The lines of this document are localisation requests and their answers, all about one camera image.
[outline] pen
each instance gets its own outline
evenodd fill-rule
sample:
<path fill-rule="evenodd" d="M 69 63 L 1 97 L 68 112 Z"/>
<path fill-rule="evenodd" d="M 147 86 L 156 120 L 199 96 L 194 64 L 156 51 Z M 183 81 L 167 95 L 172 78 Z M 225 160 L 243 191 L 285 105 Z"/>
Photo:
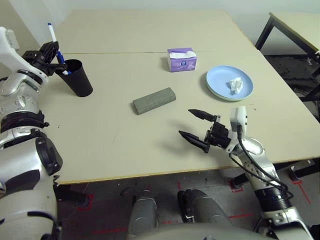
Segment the pen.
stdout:
<path fill-rule="evenodd" d="M 49 32 L 51 34 L 52 41 L 56 42 L 57 38 L 56 38 L 56 35 L 55 35 L 54 27 L 52 26 L 52 24 L 50 22 L 48 22 L 48 28 L 49 28 Z M 65 63 L 64 56 L 61 54 L 60 49 L 58 49 L 58 52 L 56 54 L 56 59 L 58 60 L 58 62 L 60 64 L 64 64 Z M 62 74 L 64 74 L 64 75 L 68 75 L 69 73 L 71 73 L 71 72 L 68 72 L 66 70 L 64 70 L 62 72 Z"/>

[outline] pen holder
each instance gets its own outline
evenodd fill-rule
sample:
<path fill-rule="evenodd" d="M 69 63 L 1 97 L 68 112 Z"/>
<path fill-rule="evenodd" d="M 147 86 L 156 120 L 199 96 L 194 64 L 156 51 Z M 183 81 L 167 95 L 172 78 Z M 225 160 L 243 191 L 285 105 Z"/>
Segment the pen holder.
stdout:
<path fill-rule="evenodd" d="M 82 62 L 77 59 L 69 59 L 65 63 L 67 65 L 66 71 L 70 72 L 70 74 L 64 75 L 61 71 L 56 71 L 55 73 L 68 84 L 78 97 L 90 95 L 93 88 L 87 78 Z"/>

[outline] gray block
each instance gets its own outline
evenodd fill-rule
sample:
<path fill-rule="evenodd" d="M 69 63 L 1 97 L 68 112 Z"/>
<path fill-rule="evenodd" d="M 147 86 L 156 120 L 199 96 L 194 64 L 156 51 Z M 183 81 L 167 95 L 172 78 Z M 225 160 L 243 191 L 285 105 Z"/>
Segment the gray block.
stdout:
<path fill-rule="evenodd" d="M 138 115 L 148 112 L 152 109 L 158 108 L 162 105 L 176 100 L 176 95 L 170 87 L 147 96 L 133 100 L 132 103 Z"/>

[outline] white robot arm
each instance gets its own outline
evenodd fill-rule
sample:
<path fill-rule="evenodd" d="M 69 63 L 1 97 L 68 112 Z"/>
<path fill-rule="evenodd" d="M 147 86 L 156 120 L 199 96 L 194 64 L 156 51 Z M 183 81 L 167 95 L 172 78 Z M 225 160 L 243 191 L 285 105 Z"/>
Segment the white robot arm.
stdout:
<path fill-rule="evenodd" d="M 12 31 L 0 27 L 0 62 L 11 71 L 0 79 L 0 238 L 53 240 L 61 236 L 53 174 L 63 161 L 47 138 L 38 94 L 48 76 L 58 42 L 19 56 Z"/>
<path fill-rule="evenodd" d="M 223 148 L 230 158 L 245 171 L 259 200 L 262 210 L 261 216 L 268 224 L 269 229 L 278 237 L 281 236 L 280 240 L 292 240 L 292 233 L 302 233 L 305 236 L 304 239 L 312 240 L 313 237 L 298 210 L 290 203 L 290 195 L 293 195 L 288 191 L 288 187 L 280 181 L 262 144 L 256 139 L 246 136 L 248 124 L 246 108 L 241 106 L 232 109 L 230 130 L 219 123 L 221 119 L 219 115 L 211 115 L 196 109 L 190 109 L 189 112 L 200 119 L 213 122 L 213 125 L 207 131 L 204 141 L 188 132 L 179 131 L 179 133 L 205 153 L 209 152 L 211 145 Z M 235 157 L 241 161 L 242 165 L 235 160 Z"/>

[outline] blue plate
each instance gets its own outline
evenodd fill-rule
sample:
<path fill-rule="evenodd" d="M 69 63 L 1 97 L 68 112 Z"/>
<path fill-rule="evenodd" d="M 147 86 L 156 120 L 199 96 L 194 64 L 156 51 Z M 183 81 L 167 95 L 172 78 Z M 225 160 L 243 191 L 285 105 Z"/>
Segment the blue plate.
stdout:
<path fill-rule="evenodd" d="M 243 88 L 239 94 L 231 91 L 229 81 L 240 77 Z M 249 97 L 254 91 L 254 83 L 251 78 L 240 69 L 233 66 L 215 66 L 206 74 L 206 84 L 210 91 L 219 98 L 229 101 L 239 101 Z"/>

